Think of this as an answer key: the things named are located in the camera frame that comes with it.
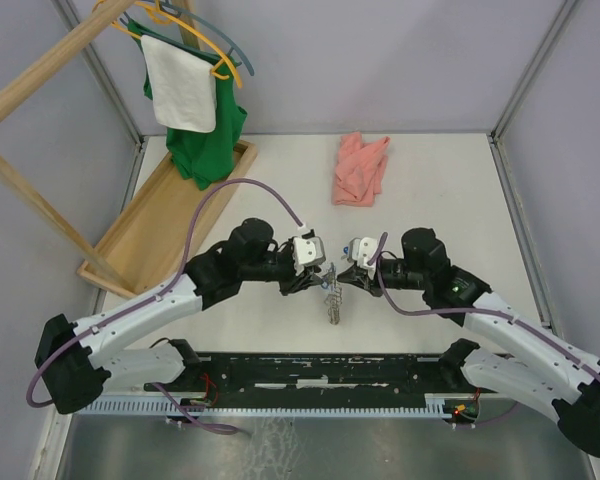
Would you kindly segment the keyring holder with blue handle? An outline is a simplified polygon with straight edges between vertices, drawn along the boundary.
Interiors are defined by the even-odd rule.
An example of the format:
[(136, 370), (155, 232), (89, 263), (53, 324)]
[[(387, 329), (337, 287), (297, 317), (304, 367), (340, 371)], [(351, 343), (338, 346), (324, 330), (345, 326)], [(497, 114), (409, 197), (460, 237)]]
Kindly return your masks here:
[(342, 286), (337, 280), (337, 268), (331, 263), (322, 278), (322, 288), (326, 291), (325, 304), (331, 325), (340, 324), (340, 307), (342, 305)]

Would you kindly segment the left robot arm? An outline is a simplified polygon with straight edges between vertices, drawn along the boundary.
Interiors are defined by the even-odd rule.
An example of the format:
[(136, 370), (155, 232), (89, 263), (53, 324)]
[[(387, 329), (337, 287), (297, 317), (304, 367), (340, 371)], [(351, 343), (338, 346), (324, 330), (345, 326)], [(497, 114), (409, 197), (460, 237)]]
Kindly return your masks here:
[(201, 366), (186, 341), (155, 350), (132, 343), (236, 296), (245, 282), (275, 282), (283, 296), (319, 285), (326, 260), (321, 238), (309, 231), (277, 243), (273, 235), (267, 222), (249, 218), (181, 271), (119, 307), (75, 321), (63, 314), (49, 319), (34, 357), (34, 379), (44, 383), (49, 404), (70, 414), (107, 390), (149, 383), (195, 387)]

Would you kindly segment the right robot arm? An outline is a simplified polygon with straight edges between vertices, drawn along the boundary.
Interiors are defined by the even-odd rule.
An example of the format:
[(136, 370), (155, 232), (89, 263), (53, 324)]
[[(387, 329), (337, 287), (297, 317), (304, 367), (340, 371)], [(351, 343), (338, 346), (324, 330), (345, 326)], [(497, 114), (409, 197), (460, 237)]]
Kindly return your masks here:
[(459, 339), (441, 356), (440, 382), (503, 394), (554, 422), (586, 454), (600, 458), (600, 358), (550, 331), (531, 325), (491, 286), (454, 265), (431, 228), (401, 237), (403, 254), (385, 258), (386, 239), (355, 238), (344, 250), (350, 263), (339, 282), (375, 297), (392, 290), (421, 292), (426, 309), (503, 348), (501, 358), (478, 343)]

